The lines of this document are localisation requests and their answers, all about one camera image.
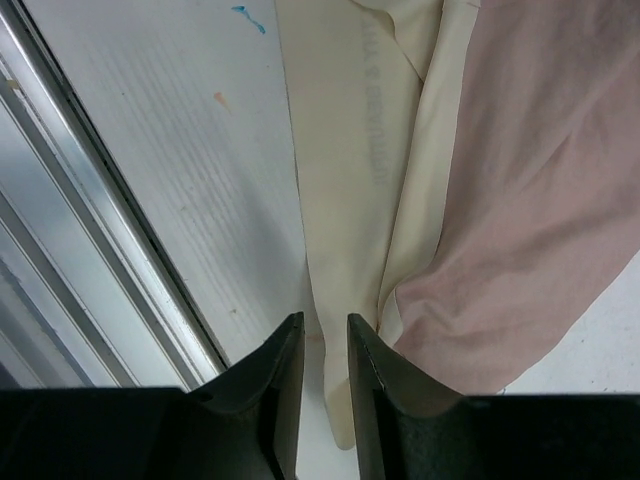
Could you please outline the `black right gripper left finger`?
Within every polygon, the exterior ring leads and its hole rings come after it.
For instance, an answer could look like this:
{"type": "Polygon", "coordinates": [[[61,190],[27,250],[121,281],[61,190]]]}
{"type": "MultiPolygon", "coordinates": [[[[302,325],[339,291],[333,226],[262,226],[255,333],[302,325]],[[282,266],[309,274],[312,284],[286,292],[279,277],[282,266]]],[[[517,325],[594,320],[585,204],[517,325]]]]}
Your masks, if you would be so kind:
{"type": "Polygon", "coordinates": [[[191,392],[177,388],[6,390],[5,479],[292,479],[304,316],[191,392]]]}

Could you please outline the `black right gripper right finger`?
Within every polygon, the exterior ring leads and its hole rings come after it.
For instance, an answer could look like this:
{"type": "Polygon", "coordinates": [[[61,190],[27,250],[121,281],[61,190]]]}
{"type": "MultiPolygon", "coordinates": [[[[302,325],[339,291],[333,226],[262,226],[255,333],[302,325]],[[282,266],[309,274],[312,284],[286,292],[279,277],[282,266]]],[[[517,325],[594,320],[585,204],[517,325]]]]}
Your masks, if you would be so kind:
{"type": "Polygon", "coordinates": [[[636,479],[635,394],[465,396],[348,317],[363,479],[636,479]]]}

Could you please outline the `pink underwear cream waistband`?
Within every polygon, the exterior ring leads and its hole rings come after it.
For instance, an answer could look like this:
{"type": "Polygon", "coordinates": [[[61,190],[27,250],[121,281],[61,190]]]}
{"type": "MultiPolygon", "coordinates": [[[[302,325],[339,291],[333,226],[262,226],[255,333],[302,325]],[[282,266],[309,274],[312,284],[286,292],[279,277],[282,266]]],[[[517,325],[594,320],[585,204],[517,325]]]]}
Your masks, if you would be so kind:
{"type": "Polygon", "coordinates": [[[639,250],[635,1],[276,5],[324,395],[347,318],[464,394],[545,357],[639,250]]]}

